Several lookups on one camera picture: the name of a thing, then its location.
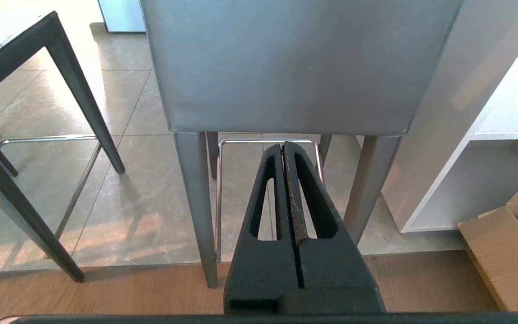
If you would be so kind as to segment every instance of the gray leather bar stool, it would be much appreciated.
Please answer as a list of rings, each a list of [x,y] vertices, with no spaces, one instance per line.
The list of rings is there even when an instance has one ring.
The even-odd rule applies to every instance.
[[[459,0],[142,0],[207,285],[217,283],[206,135],[364,135],[344,223],[358,243]]]

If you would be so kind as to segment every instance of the tile floor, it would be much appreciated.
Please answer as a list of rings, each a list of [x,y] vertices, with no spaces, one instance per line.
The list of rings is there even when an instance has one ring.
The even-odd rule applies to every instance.
[[[101,25],[89,27],[72,20],[64,24],[127,172],[118,175],[105,154],[100,154],[61,242],[81,266],[197,262],[195,234],[146,36],[108,34]],[[0,84],[0,132],[4,137],[91,133],[45,51]],[[288,135],[220,135],[280,136]],[[318,139],[316,135],[292,137]],[[52,229],[59,224],[94,146],[95,141],[86,141],[4,148],[20,172],[17,184]],[[226,146],[222,223],[225,261],[232,257],[263,149],[261,144]],[[325,177],[327,190],[342,214],[359,153],[355,138],[333,138]],[[211,186],[214,197],[214,182]],[[260,233],[264,239],[272,238],[271,208],[266,197]],[[401,236],[382,197],[359,244],[363,254],[461,247],[455,233]],[[0,271],[50,267],[55,265],[45,260],[41,250],[0,211]]]

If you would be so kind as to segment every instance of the cardboard box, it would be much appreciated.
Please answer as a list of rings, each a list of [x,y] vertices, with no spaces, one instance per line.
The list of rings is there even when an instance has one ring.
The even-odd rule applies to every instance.
[[[499,308],[518,311],[518,191],[505,207],[459,224],[467,252]]]

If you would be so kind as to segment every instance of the wooden floor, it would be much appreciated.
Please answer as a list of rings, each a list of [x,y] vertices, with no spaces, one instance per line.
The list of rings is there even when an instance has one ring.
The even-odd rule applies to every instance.
[[[496,311],[465,252],[367,256],[390,312]],[[229,263],[219,266],[224,283]],[[223,289],[200,265],[89,268],[85,283],[59,270],[0,273],[0,318],[26,314],[220,314]]]

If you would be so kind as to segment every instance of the metal footrest bar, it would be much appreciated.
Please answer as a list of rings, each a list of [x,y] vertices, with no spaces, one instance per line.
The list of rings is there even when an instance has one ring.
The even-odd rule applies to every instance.
[[[215,253],[217,262],[221,262],[221,201],[222,201],[222,173],[223,173],[223,146],[227,144],[283,144],[292,142],[296,144],[311,144],[315,148],[315,169],[321,179],[325,183],[323,176],[323,167],[321,166],[321,154],[319,152],[319,143],[312,139],[306,138],[229,138],[219,142],[219,153],[217,155],[217,200],[215,213]]]
[[[59,135],[59,136],[6,138],[6,139],[3,139],[0,141],[0,151],[4,146],[6,146],[8,144],[14,144],[14,143],[64,142],[64,141],[88,141],[88,140],[97,140],[97,137],[95,135]],[[63,231],[65,230],[65,226],[67,225],[67,222],[68,222],[69,218],[71,217],[73,209],[76,206],[77,200],[79,199],[81,192],[83,191],[83,188],[85,186],[85,183],[87,182],[87,179],[89,178],[89,175],[91,174],[91,170],[93,168],[93,165],[95,164],[95,161],[97,160],[97,157],[99,156],[99,152],[101,152],[101,145],[99,143],[97,143],[97,145],[93,149],[91,159],[89,160],[87,166],[85,166],[84,173],[81,176],[80,181],[76,186],[76,190],[73,193],[73,195],[69,201],[69,204],[67,205],[67,208],[63,214],[63,218],[61,219],[61,222],[59,223],[57,230],[55,230],[55,237],[58,239],[61,237],[61,235],[63,234]]]

